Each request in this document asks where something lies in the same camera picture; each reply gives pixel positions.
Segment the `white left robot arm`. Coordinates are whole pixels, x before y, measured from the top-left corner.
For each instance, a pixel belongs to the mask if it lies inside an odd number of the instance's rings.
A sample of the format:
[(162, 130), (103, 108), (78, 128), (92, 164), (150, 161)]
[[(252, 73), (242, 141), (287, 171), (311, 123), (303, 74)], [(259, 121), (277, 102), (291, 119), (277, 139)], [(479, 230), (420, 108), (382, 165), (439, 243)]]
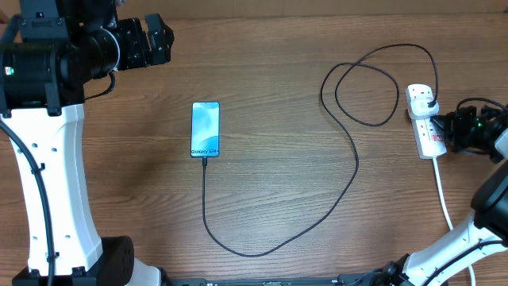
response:
[(117, 16), (114, 1), (23, 1), (1, 38), (1, 128), (21, 176), (29, 259), (15, 285), (170, 284), (127, 236), (102, 237), (83, 164), (84, 86), (165, 64), (174, 33), (159, 14)]

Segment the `white charger plug adapter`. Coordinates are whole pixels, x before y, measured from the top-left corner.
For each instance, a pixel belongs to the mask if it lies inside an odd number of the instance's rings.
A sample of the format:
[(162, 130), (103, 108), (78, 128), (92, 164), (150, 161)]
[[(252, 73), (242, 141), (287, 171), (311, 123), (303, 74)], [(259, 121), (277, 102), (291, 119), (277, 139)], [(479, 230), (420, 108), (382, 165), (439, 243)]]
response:
[(410, 98), (408, 113), (413, 120), (423, 120), (437, 115), (439, 104), (436, 102), (433, 106), (429, 105), (427, 99)]

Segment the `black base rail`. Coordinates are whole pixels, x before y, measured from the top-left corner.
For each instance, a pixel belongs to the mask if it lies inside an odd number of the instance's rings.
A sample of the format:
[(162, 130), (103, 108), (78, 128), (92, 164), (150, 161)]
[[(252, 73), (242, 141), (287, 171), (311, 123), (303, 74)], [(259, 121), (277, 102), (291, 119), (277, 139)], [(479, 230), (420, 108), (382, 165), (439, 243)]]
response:
[(163, 282), (169, 286), (345, 286), (345, 285), (374, 285), (374, 281), (381, 271), (374, 269), (366, 273), (341, 274), (328, 278), (277, 278), (253, 280), (205, 280), (205, 279), (170, 279)]

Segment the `white power strip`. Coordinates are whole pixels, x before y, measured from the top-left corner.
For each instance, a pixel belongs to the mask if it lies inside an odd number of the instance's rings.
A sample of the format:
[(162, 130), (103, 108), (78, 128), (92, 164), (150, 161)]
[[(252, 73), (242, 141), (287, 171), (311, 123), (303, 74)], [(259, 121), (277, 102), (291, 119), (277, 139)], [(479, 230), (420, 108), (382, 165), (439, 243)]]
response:
[[(431, 87), (419, 83), (411, 84), (406, 89), (407, 110), (410, 98), (427, 99), (429, 103), (434, 100)], [(444, 139), (437, 133), (430, 118), (411, 119), (418, 155), (424, 160), (437, 158), (447, 153)]]

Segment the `Galaxy S24+ smartphone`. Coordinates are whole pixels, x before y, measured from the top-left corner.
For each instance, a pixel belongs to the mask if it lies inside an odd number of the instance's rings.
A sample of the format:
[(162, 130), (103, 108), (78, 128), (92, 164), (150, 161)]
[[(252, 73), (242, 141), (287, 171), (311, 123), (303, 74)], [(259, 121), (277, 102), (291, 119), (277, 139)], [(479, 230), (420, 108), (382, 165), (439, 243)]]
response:
[(191, 117), (190, 155), (220, 155), (221, 109), (219, 102), (194, 102)]

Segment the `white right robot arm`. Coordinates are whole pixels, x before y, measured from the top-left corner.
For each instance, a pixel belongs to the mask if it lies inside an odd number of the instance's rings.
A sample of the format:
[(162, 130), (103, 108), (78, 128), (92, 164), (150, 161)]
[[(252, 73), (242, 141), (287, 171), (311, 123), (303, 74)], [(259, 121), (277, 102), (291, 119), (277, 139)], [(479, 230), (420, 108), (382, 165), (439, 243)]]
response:
[(373, 285), (442, 285), (475, 262), (507, 250), (507, 107), (459, 107), (430, 121), (452, 151), (472, 147), (502, 165), (477, 190), (461, 224), (428, 248), (389, 263)]

